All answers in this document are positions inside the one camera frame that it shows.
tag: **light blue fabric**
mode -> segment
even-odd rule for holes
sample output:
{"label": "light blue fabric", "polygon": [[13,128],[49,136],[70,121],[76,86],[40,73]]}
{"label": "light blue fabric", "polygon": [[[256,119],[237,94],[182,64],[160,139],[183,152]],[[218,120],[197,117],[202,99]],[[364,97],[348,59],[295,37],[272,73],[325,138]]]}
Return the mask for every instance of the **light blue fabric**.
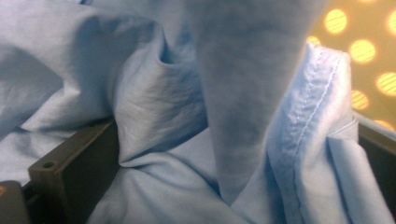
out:
{"label": "light blue fabric", "polygon": [[306,45],[322,1],[0,0],[0,180],[115,116],[89,223],[394,223],[349,102]]}

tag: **blue sheet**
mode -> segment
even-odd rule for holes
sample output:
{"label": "blue sheet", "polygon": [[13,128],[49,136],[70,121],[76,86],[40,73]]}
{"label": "blue sheet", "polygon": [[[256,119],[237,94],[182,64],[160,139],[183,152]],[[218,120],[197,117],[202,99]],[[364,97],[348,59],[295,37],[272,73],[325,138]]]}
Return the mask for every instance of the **blue sheet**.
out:
{"label": "blue sheet", "polygon": [[323,1],[0,0],[0,180],[114,116],[89,223],[394,223]]}

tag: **yellow dot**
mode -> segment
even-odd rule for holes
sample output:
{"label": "yellow dot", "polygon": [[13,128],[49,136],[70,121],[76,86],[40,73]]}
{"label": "yellow dot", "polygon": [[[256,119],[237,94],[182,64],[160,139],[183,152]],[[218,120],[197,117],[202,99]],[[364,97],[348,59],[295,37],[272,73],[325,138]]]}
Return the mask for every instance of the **yellow dot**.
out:
{"label": "yellow dot", "polygon": [[389,123],[385,122],[384,120],[380,120],[380,119],[376,119],[375,123],[380,124],[388,129],[391,129],[392,131],[395,131],[395,129],[393,128],[392,125],[390,125]]}
{"label": "yellow dot", "polygon": [[326,29],[332,34],[339,34],[347,27],[347,15],[343,10],[330,11],[325,20]]}
{"label": "yellow dot", "polygon": [[309,36],[306,40],[307,40],[308,42],[311,42],[311,43],[320,45],[320,40],[319,40],[316,36],[314,36],[314,35]]}
{"label": "yellow dot", "polygon": [[369,105],[369,99],[361,91],[352,91],[352,107],[362,110]]}
{"label": "yellow dot", "polygon": [[355,62],[368,63],[375,56],[375,46],[368,40],[357,40],[350,46],[349,53]]}
{"label": "yellow dot", "polygon": [[388,28],[391,33],[396,35],[396,10],[390,14],[389,19],[388,19]]}
{"label": "yellow dot", "polygon": [[363,2],[363,3],[373,3],[373,2],[375,2],[375,0],[359,0],[360,2]]}
{"label": "yellow dot", "polygon": [[384,94],[396,96],[396,73],[385,73],[376,79],[376,87]]}

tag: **yellow polka dot pattern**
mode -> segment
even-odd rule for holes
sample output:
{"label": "yellow polka dot pattern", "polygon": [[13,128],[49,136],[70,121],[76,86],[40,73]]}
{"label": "yellow polka dot pattern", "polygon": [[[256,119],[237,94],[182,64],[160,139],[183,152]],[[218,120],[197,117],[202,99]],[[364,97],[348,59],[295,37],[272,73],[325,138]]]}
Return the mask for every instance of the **yellow polka dot pattern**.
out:
{"label": "yellow polka dot pattern", "polygon": [[330,33],[341,33],[347,26],[347,15],[340,9],[334,9],[327,14],[324,24]]}
{"label": "yellow polka dot pattern", "polygon": [[350,46],[349,54],[357,63],[368,63],[375,56],[375,47],[368,40],[357,40]]}
{"label": "yellow polka dot pattern", "polygon": [[396,1],[332,0],[307,41],[349,54],[353,108],[395,131]]}
{"label": "yellow polka dot pattern", "polygon": [[396,35],[396,10],[393,11],[390,16],[389,16],[389,20],[388,20],[388,28],[389,31]]}
{"label": "yellow polka dot pattern", "polygon": [[369,105],[369,98],[361,91],[352,91],[352,107],[363,110]]}
{"label": "yellow polka dot pattern", "polygon": [[388,128],[388,129],[391,129],[391,130],[395,131],[395,128],[393,128],[392,125],[390,125],[389,123],[385,122],[384,120],[376,119],[375,123],[380,124],[380,125]]}
{"label": "yellow polka dot pattern", "polygon": [[389,96],[396,96],[396,73],[386,73],[376,80],[380,91]]}

